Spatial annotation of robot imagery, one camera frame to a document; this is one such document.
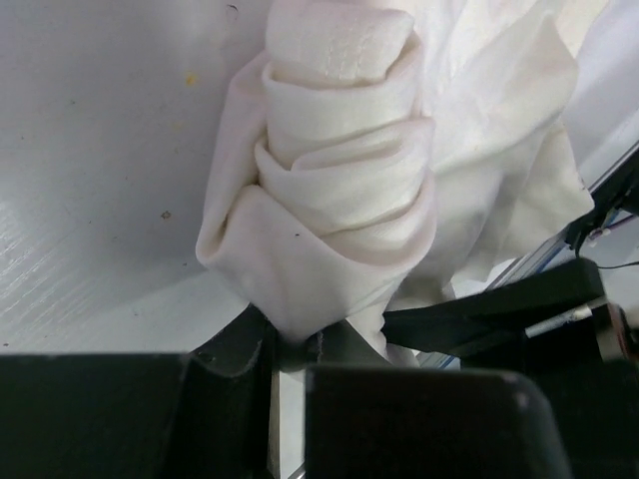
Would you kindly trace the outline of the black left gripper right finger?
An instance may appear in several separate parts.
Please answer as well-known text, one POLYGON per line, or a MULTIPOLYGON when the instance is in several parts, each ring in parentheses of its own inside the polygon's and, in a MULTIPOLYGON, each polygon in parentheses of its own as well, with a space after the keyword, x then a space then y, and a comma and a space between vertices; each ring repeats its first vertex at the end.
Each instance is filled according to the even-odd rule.
POLYGON ((356 367, 391 367, 347 322, 332 324, 307 342, 308 364, 338 364, 356 367))

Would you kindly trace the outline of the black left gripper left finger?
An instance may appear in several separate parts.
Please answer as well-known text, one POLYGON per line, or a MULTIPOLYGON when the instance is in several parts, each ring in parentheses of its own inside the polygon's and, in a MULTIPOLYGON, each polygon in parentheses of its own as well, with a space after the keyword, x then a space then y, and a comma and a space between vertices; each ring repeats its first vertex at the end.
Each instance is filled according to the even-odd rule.
POLYGON ((261 478, 269 461, 274 334, 254 307, 190 366, 190 464, 200 478, 261 478))

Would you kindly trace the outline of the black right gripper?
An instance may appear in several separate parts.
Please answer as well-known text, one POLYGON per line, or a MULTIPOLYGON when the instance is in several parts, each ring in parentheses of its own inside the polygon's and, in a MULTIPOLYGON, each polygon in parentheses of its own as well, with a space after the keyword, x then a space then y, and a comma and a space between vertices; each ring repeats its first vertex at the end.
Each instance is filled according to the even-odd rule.
POLYGON ((638 328, 606 294, 599 266, 575 258, 498 288, 385 314, 394 345, 439 352, 464 368, 529 376, 638 358, 638 328))

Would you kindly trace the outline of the white t shirt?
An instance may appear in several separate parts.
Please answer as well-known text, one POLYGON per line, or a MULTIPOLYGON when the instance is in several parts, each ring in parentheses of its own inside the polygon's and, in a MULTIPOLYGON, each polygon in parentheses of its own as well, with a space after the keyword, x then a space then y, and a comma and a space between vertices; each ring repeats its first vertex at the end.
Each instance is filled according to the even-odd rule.
POLYGON ((196 256, 286 339, 485 280, 590 213, 564 124, 607 1, 277 1, 232 79, 196 256))

